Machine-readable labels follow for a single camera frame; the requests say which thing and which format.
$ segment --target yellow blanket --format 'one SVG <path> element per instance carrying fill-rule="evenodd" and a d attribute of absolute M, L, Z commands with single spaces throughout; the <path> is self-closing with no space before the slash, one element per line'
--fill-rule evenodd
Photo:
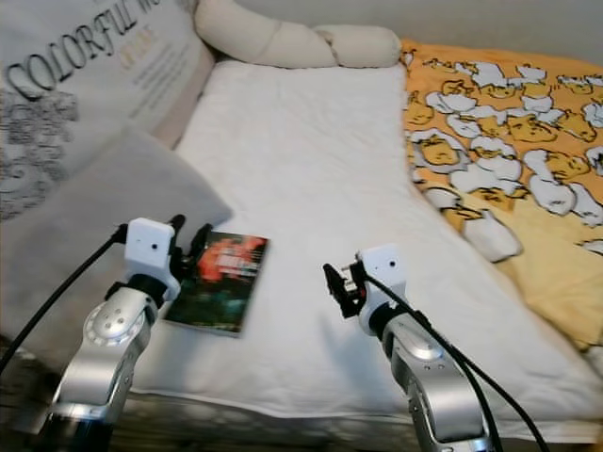
<path fill-rule="evenodd" d="M 419 189 L 533 311 L 580 349 L 601 345 L 603 68 L 408 40 L 402 51 Z"/>

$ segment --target black cable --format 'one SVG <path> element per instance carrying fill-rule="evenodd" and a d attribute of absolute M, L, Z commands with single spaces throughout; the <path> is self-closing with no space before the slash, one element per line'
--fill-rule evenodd
<path fill-rule="evenodd" d="M 485 394 L 483 393 L 480 384 L 476 380 L 475 376 L 471 373 L 469 368 L 467 367 L 466 362 L 458 356 L 456 350 L 452 348 L 452 346 L 446 341 L 442 336 L 435 331 L 427 319 L 421 315 L 419 315 L 415 310 L 413 310 L 408 303 L 406 303 L 403 299 L 401 299 L 398 295 L 396 295 L 389 287 L 387 287 L 382 282 L 376 280 L 370 275 L 367 275 L 367 281 L 369 283 L 374 284 L 380 290 L 382 290 L 388 297 L 396 301 L 401 308 L 403 308 L 419 325 L 423 326 L 429 334 L 433 336 L 433 338 L 442 346 L 442 348 L 454 359 L 454 361 L 461 367 L 463 373 L 467 376 L 469 380 L 469 384 L 475 391 L 476 396 L 478 397 L 478 401 L 481 405 L 481 410 L 483 411 L 483 417 L 485 418 L 486 425 L 488 426 L 488 433 L 492 439 L 492 446 L 496 452 L 502 452 L 502 441 L 500 440 L 500 436 L 498 435 L 497 424 L 494 419 L 494 415 L 490 410 L 490 406 L 488 405 L 488 400 L 486 399 Z"/>
<path fill-rule="evenodd" d="M 408 312 L 408 314 L 413 318 L 414 321 L 416 321 L 419 325 L 421 325 L 423 328 L 425 328 L 425 330 L 427 330 L 427 332 L 433 336 L 433 338 L 442 346 L 442 348 L 445 351 L 447 351 L 450 354 L 450 356 L 459 364 L 461 369 L 464 371 L 464 373 L 469 378 L 469 382 L 471 383 L 471 386 L 474 388 L 474 390 L 476 390 L 476 387 L 473 385 L 472 380 L 475 381 L 475 377 L 473 377 L 473 375 L 471 374 L 471 371 L 469 369 L 467 369 L 467 367 L 470 367 L 471 369 L 473 369 L 486 383 L 488 383 L 500 396 L 502 396 L 502 398 L 504 398 L 505 401 L 507 401 L 507 403 L 509 403 L 509 405 L 511 405 L 513 407 L 513 409 L 519 414 L 521 419 L 526 423 L 526 426 L 528 426 L 528 428 L 530 429 L 530 432 L 534 436 L 534 439 L 536 440 L 536 443 L 538 444 L 538 447 L 540 448 L 540 450 L 543 452 L 550 452 L 548 445 L 546 445 L 546 443 L 545 443 L 545 439 L 543 438 L 542 434 L 538 430 L 538 427 L 536 427 L 536 425 L 534 424 L 534 421 L 531 420 L 530 415 L 521 407 L 521 405 L 519 405 L 519 403 L 517 403 L 517 401 L 515 401 L 513 399 L 513 397 L 509 393 L 507 393 L 494 379 L 489 377 L 488 374 L 486 374 L 475 363 L 473 363 L 469 358 L 467 358 L 461 350 L 459 350 L 457 347 L 455 347 L 453 344 L 451 344 L 449 341 L 447 341 L 444 337 L 442 337 L 442 335 L 432 327 L 429 320 L 427 319 L 427 317 L 425 315 L 423 315 L 423 313 L 412 309 L 406 301 L 404 301 L 401 297 L 399 297 L 396 293 L 394 293 L 389 287 L 387 287 L 382 282 L 376 280 L 375 278 L 373 278 L 370 275 L 366 275 L 366 278 L 367 278 L 367 281 L 374 284 L 377 288 L 379 288 L 381 291 L 383 291 L 388 297 L 390 297 L 392 300 L 397 302 L 401 308 L 405 309 Z M 480 400 L 480 403 L 482 404 L 482 408 L 484 409 L 484 417 L 486 418 L 486 423 L 488 423 L 488 413 L 492 416 L 492 412 L 490 411 L 490 408 L 488 407 L 487 401 L 482 403 L 480 394 L 483 396 L 483 399 L 485 400 L 485 396 L 483 395 L 483 391 L 481 390 L 481 388 L 479 390 L 476 390 L 476 395 L 478 396 L 478 399 Z M 492 430 L 490 424 L 488 423 L 488 428 L 490 428 L 491 434 L 494 431 L 497 432 L 496 425 L 494 425 L 494 430 Z"/>
<path fill-rule="evenodd" d="M 29 335 L 29 333 L 36 327 L 38 322 L 44 317 L 44 315 L 48 312 L 48 310 L 55 304 L 55 302 L 60 298 L 61 295 L 65 293 L 65 291 L 72 285 L 77 278 L 84 273 L 89 266 L 94 264 L 96 260 L 101 257 L 105 252 L 111 248 L 114 243 L 125 243 L 125 236 L 127 232 L 127 225 L 120 225 L 119 229 L 105 242 L 101 248 L 95 251 L 91 257 L 89 257 L 86 262 L 84 262 L 81 266 L 77 268 L 77 270 L 72 273 L 69 278 L 67 278 L 58 288 L 53 292 L 53 294 L 42 304 L 39 310 L 29 319 L 24 328 L 17 334 L 14 341 L 10 343 L 7 348 L 7 351 L 2 355 L 0 359 L 0 375 L 6 369 L 8 362 L 17 352 L 17 349 L 22 345 L 25 338 Z"/>

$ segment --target white sheet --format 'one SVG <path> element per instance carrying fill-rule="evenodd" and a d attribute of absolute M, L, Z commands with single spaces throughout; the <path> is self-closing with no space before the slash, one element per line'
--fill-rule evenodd
<path fill-rule="evenodd" d="M 219 230 L 269 237 L 239 339 L 164 322 L 135 391 L 281 417 L 390 415 L 410 422 L 379 343 L 344 320 L 322 275 L 396 242 L 408 299 L 495 377 L 549 441 L 588 442 L 601 380 L 414 189 L 401 133 L 401 67 L 213 71 L 178 153 L 235 216 Z M 491 397 L 502 434 L 529 437 Z"/>

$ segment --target book cover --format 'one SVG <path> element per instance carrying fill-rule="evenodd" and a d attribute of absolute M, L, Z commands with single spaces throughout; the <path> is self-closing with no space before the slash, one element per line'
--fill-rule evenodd
<path fill-rule="evenodd" d="M 182 281 L 164 318 L 239 335 L 268 242 L 254 235 L 210 232 L 193 276 Z"/>

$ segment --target wall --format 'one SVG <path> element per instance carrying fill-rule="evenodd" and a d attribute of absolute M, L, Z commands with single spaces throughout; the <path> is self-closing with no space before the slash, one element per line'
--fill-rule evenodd
<path fill-rule="evenodd" d="M 603 65 L 602 0 L 237 0 L 304 24 L 378 24 L 431 43 L 498 47 Z"/>

